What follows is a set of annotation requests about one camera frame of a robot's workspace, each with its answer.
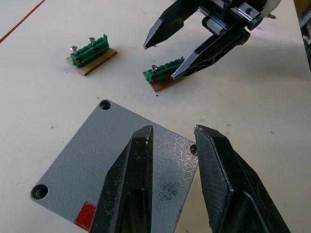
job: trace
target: gray metal plate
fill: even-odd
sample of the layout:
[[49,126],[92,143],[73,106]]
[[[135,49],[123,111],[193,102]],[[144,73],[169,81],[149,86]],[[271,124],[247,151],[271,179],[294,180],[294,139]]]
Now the gray metal plate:
[[32,200],[75,222],[86,201],[97,205],[108,170],[146,125],[154,128],[152,232],[173,233],[198,165],[193,142],[113,102],[95,108],[37,183],[47,196]]

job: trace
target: green terminal block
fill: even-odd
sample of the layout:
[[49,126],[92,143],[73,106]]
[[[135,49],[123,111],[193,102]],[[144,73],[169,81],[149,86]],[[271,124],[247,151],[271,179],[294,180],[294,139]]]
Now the green terminal block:
[[82,49],[74,50],[70,55],[74,66],[82,67],[100,57],[109,49],[108,38],[105,34],[98,40],[91,37],[89,41],[91,42],[90,44]]
[[146,71],[145,77],[146,81],[148,83],[154,83],[156,81],[170,78],[172,74],[180,67],[180,65],[184,62],[184,57],[181,57],[180,59],[177,59],[175,61],[172,61],[170,63],[166,63],[162,66],[152,66],[152,68],[148,71]]

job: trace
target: screw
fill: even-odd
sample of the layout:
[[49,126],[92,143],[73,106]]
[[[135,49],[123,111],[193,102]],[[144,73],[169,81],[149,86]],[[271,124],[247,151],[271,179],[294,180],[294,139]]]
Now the screw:
[[190,153],[193,154],[194,156],[197,156],[197,151],[196,151],[196,145],[195,144],[193,144],[190,147]]
[[253,9],[252,8],[247,8],[246,9],[246,13],[248,14],[248,15],[251,15],[251,14],[253,14]]
[[152,65],[151,66],[151,73],[155,73],[157,71],[157,66],[156,65]]
[[73,54],[74,54],[74,55],[77,55],[77,54],[78,54],[77,49],[78,49],[78,47],[75,46],[75,45],[74,45],[74,46],[71,46],[71,48],[70,48],[70,50],[73,51]]
[[89,42],[91,42],[91,46],[94,46],[95,38],[94,37],[90,37],[88,40],[89,40]]

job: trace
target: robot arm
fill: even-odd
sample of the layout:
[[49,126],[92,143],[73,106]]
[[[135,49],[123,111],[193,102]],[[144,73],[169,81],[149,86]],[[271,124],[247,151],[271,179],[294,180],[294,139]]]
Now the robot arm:
[[[153,132],[151,125],[134,132],[108,171],[89,233],[151,232]],[[198,156],[212,232],[290,233],[259,176],[229,140],[202,125],[195,125],[194,135],[190,151]]]
[[231,49],[244,44],[250,33],[280,0],[177,0],[166,9],[150,29],[145,49],[170,38],[184,26],[184,21],[200,10],[205,18],[203,26],[212,36],[201,44],[172,75],[179,79],[209,67]]

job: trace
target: table surface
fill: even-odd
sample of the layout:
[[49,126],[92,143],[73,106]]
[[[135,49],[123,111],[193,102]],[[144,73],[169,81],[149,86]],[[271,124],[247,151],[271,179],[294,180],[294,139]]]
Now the table surface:
[[1,0],[0,39],[15,27],[42,0]]
[[[29,192],[97,103],[121,106],[194,140],[194,124],[227,135],[258,173],[292,232],[311,227],[311,80],[292,0],[217,64],[156,96],[142,72],[187,57],[210,36],[194,14],[157,48],[142,43],[170,0],[45,1],[0,44],[0,224],[3,232],[85,232]],[[119,54],[89,77],[70,46],[108,35]],[[177,233],[208,232],[197,173]]]

